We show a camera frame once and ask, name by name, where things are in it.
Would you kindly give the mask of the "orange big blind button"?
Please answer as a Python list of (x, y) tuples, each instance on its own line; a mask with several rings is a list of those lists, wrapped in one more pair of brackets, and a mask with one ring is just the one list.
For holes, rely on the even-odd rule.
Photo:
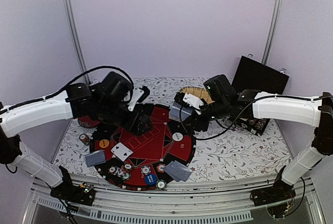
[(107, 148), (110, 144), (110, 141), (107, 140), (107, 139), (103, 139), (99, 142), (99, 146), (104, 149), (104, 148)]

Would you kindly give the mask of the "multicolour chip stack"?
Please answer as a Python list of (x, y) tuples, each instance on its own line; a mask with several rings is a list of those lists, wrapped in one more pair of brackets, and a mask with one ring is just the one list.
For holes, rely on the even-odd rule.
[(79, 140), (83, 144), (85, 144), (86, 146), (89, 145), (89, 143), (90, 143), (90, 138), (89, 138), (89, 136), (87, 134), (80, 134), (79, 135)]

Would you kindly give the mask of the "white dealer button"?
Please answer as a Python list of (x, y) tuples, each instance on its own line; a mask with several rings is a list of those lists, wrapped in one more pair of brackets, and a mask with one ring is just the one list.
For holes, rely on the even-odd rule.
[(180, 142), (180, 141), (182, 141), (183, 138), (184, 138), (184, 136), (183, 136), (182, 133), (174, 133), (174, 134), (172, 135), (172, 139), (173, 139), (174, 141), (176, 141), (176, 142)]

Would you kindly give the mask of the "dealt blue card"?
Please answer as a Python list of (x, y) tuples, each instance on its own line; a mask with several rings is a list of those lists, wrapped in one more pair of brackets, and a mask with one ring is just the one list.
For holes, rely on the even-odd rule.
[(174, 166), (174, 164), (168, 164), (164, 167), (164, 171), (171, 176), (175, 181), (183, 181), (184, 173), (181, 169)]
[(94, 151), (84, 156), (87, 167), (97, 166), (106, 162), (104, 150)]

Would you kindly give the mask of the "round red black poker mat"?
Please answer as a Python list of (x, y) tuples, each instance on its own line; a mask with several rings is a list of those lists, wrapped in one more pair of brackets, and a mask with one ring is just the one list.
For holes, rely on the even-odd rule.
[[(89, 144), (89, 151), (92, 153), (98, 150), (104, 150), (106, 162), (95, 166), (97, 172), (102, 178), (110, 184), (119, 188), (132, 191), (146, 191), (157, 189), (155, 185), (147, 185), (144, 181), (145, 175), (141, 173), (143, 166), (150, 166), (151, 174), (157, 176), (158, 180), (164, 180), (166, 185), (174, 179), (166, 172), (157, 171), (158, 164), (166, 166), (177, 161), (185, 166), (189, 166), (192, 161), (196, 142), (184, 132), (179, 122), (169, 119), (169, 107), (161, 104), (140, 104), (137, 109), (150, 117), (152, 130), (141, 136), (135, 136), (117, 125), (99, 124), (93, 132)], [(174, 133), (182, 133), (184, 138), (180, 142), (172, 139)], [(102, 149), (99, 142), (103, 139), (110, 141), (107, 148)], [(121, 142), (133, 151), (133, 154), (124, 162), (117, 158), (111, 149)], [(116, 176), (116, 172), (123, 171), (124, 164), (133, 166), (129, 180), (122, 180)]]

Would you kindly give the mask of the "blue white poker chip stack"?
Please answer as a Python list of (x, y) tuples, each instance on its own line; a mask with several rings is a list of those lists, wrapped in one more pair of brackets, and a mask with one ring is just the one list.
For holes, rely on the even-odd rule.
[(119, 170), (116, 172), (116, 176), (120, 177), (122, 180), (125, 180), (125, 181), (126, 181), (126, 180), (129, 180), (130, 177), (131, 177), (130, 173), (125, 172), (125, 171), (123, 171), (123, 170), (121, 170), (121, 169), (119, 169)]

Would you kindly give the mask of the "red white poker chip stack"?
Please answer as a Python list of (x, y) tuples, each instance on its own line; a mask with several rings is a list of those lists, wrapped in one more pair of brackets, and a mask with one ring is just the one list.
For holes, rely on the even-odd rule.
[(157, 171), (159, 172), (159, 173), (164, 173), (165, 172), (165, 167), (166, 167), (166, 165), (165, 164), (158, 164), (157, 165)]

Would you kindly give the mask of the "blue small blind button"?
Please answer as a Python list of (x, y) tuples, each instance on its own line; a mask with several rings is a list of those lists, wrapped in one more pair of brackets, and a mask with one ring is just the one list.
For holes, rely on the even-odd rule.
[(145, 176), (144, 181), (147, 185), (155, 185), (157, 182), (157, 176), (154, 174), (148, 174)]

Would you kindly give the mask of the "green poker chip stack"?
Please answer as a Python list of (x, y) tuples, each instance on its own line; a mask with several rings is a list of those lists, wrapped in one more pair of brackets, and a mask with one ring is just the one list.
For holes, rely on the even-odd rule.
[(159, 190), (164, 190), (166, 188), (166, 186), (167, 186), (167, 183), (164, 180), (158, 180), (156, 182), (156, 187)]

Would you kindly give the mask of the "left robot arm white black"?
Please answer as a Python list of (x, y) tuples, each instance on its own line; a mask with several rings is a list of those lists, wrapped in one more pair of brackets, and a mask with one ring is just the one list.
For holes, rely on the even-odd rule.
[(110, 72), (95, 85), (69, 82), (51, 95), (2, 107), (1, 164), (21, 168), (44, 181), (50, 187), (52, 197), (91, 206), (95, 190), (86, 183), (75, 186), (64, 167), (53, 165), (33, 152), (21, 141), (19, 134), (50, 122), (88, 116), (93, 121), (115, 124), (140, 136), (152, 129), (152, 123), (135, 106), (149, 94), (146, 86), (136, 88), (130, 79)]

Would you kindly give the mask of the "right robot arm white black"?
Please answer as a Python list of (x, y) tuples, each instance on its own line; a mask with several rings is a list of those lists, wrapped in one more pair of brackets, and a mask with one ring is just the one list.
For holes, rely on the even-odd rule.
[(275, 119), (315, 128), (313, 140), (278, 172), (273, 185), (250, 193), (255, 206), (293, 199), (296, 196), (294, 184), (324, 157), (332, 155), (330, 93), (313, 97), (271, 94), (255, 89), (237, 93), (225, 75), (208, 79), (204, 87), (212, 103), (188, 92), (175, 96), (175, 101), (180, 104), (176, 115), (178, 120), (182, 125), (189, 124), (195, 131), (205, 131), (210, 121), (225, 116), (234, 121), (239, 118)]

